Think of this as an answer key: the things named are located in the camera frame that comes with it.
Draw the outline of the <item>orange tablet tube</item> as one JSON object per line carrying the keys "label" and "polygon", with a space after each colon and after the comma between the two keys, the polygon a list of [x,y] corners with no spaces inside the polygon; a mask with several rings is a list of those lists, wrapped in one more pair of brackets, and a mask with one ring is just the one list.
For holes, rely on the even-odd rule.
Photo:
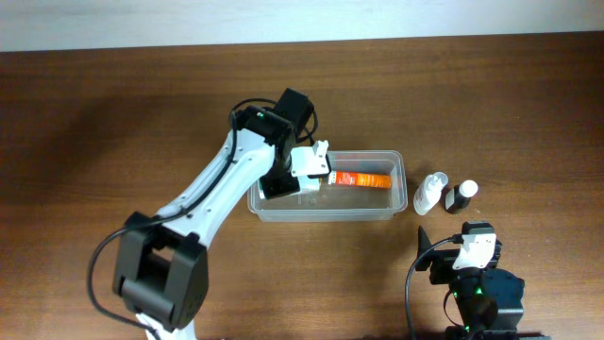
{"label": "orange tablet tube", "polygon": [[328,185],[359,186],[377,189],[390,189],[391,177],[380,174],[366,174],[349,171],[332,171],[327,177]]}

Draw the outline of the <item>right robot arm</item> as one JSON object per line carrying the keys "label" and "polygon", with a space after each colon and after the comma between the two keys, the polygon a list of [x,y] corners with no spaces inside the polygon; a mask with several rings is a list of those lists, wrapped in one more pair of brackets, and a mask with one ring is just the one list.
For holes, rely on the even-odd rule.
{"label": "right robot arm", "polygon": [[411,276],[429,273],[432,285],[445,285],[443,307],[452,298],[461,322],[445,329],[446,339],[536,340],[540,332],[520,332],[524,315],[522,298],[525,281],[498,267],[502,243],[494,227],[484,221],[465,222],[461,232],[432,243],[423,227],[418,228],[417,256],[405,281],[405,311],[410,335]]}

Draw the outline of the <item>white green medicine box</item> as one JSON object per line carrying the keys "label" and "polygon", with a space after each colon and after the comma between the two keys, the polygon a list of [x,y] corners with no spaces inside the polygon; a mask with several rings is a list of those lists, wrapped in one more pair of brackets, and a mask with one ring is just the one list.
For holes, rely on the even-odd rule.
{"label": "white green medicine box", "polygon": [[258,181],[258,191],[261,199],[273,199],[283,196],[296,196],[316,192],[320,189],[320,179],[306,176],[286,178],[282,181],[263,185]]}

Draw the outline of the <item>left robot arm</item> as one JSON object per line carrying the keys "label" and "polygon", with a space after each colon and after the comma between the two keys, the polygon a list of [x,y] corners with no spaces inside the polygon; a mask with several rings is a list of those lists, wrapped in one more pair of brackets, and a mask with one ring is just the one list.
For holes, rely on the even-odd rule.
{"label": "left robot arm", "polygon": [[225,143],[193,183],[154,215],[131,214],[112,234],[119,248],[112,290],[150,339],[193,339],[209,290],[208,249],[240,198],[301,194],[331,170],[328,143],[307,126],[316,110],[303,93],[249,98],[228,116]]}

